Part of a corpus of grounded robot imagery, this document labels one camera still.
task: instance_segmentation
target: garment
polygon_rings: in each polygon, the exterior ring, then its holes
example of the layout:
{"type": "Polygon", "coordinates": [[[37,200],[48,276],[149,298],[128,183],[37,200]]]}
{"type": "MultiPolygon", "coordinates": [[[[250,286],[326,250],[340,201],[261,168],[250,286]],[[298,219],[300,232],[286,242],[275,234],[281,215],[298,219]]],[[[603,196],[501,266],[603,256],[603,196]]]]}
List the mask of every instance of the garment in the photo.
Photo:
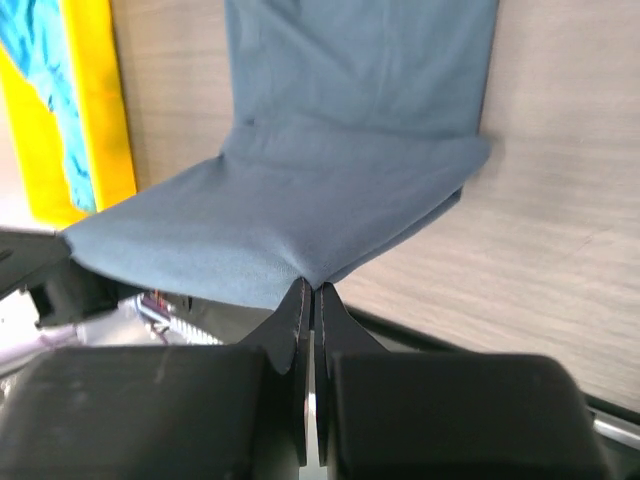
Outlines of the garment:
{"type": "Polygon", "coordinates": [[[227,0],[222,152],[64,232],[142,287],[274,308],[451,207],[477,136],[494,0],[227,0]]]}
{"type": "Polygon", "coordinates": [[[65,38],[57,0],[0,2],[0,41],[44,105],[55,114],[72,203],[92,213],[96,210],[95,199],[65,38]]]}

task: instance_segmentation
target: light wood surface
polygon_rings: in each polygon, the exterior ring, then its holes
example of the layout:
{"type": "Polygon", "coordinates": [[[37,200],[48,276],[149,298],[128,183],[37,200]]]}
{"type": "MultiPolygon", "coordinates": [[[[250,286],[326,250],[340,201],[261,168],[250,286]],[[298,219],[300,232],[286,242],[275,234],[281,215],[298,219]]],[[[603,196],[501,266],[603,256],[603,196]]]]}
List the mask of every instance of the light wood surface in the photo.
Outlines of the light wood surface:
{"type": "MultiPolygon", "coordinates": [[[[112,4],[146,187],[214,156],[231,123],[222,2],[112,4]]],[[[552,355],[640,410],[638,25],[637,0],[503,0],[490,163],[343,297],[467,347],[552,355]]]]}

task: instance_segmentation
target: wood grain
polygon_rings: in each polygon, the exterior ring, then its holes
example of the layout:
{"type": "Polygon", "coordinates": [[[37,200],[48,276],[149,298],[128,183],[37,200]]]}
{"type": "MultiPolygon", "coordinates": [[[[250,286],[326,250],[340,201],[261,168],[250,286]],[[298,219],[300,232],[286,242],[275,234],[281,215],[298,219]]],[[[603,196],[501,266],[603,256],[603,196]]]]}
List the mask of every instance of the wood grain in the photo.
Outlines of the wood grain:
{"type": "MultiPolygon", "coordinates": [[[[220,0],[112,0],[139,183],[211,157],[231,123],[220,0]]],[[[563,362],[640,410],[640,3],[502,0],[459,206],[340,284],[467,347],[563,362]]]]}

